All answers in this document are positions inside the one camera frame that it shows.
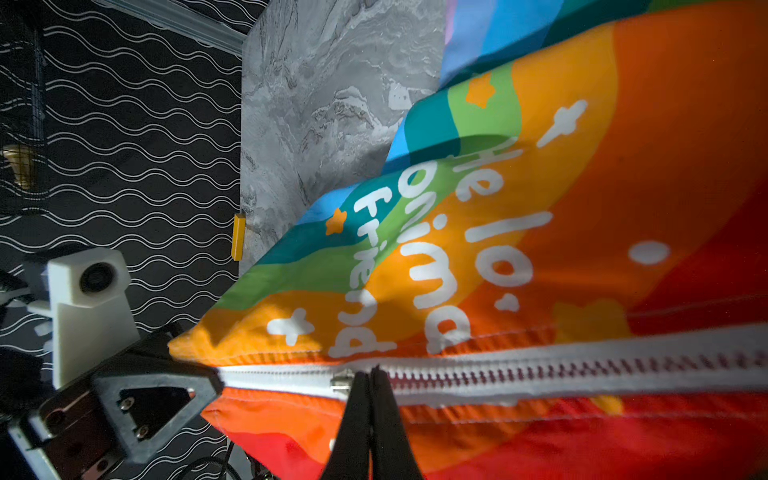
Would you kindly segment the rainbow kids zip jacket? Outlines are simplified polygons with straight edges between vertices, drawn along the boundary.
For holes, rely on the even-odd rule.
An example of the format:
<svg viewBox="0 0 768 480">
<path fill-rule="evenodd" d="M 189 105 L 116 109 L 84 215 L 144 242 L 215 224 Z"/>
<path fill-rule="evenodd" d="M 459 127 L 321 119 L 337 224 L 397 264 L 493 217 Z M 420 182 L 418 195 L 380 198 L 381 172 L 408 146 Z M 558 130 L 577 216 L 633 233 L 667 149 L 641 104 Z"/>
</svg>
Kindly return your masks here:
<svg viewBox="0 0 768 480">
<path fill-rule="evenodd" d="M 321 479 L 356 373 L 423 479 L 767 474 L 767 5 L 534 3 L 190 331 L 204 418 Z"/>
</svg>

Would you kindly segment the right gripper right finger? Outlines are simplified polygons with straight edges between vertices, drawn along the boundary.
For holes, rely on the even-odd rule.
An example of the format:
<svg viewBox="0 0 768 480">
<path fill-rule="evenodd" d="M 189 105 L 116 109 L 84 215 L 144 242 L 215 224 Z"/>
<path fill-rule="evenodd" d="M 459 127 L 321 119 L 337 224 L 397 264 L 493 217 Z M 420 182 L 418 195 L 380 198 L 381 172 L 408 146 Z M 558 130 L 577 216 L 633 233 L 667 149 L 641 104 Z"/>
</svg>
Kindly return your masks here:
<svg viewBox="0 0 768 480">
<path fill-rule="evenodd" d="M 409 444 L 389 376 L 375 367 L 369 381 L 373 478 L 422 480 L 423 475 Z"/>
</svg>

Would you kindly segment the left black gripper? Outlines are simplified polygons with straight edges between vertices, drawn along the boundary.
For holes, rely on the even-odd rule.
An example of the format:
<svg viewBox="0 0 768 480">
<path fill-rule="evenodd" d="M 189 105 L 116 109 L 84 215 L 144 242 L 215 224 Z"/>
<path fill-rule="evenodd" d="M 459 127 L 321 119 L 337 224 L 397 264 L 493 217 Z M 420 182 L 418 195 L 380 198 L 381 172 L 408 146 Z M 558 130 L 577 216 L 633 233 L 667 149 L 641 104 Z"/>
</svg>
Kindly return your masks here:
<svg viewBox="0 0 768 480">
<path fill-rule="evenodd" d="M 146 464 L 223 392 L 213 368 L 169 360 L 164 327 L 62 389 L 41 361 L 1 351 L 1 476 L 104 479 Z"/>
</svg>

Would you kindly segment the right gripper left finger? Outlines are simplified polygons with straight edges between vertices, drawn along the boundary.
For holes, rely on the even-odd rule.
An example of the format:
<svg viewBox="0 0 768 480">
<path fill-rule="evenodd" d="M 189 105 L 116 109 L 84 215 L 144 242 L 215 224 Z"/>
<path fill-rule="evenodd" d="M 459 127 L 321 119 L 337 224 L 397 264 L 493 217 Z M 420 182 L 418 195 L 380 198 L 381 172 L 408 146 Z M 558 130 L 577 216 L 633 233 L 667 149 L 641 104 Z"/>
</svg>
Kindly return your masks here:
<svg viewBox="0 0 768 480">
<path fill-rule="evenodd" d="M 369 478 L 371 411 L 369 375 L 356 373 L 322 480 Z"/>
</svg>

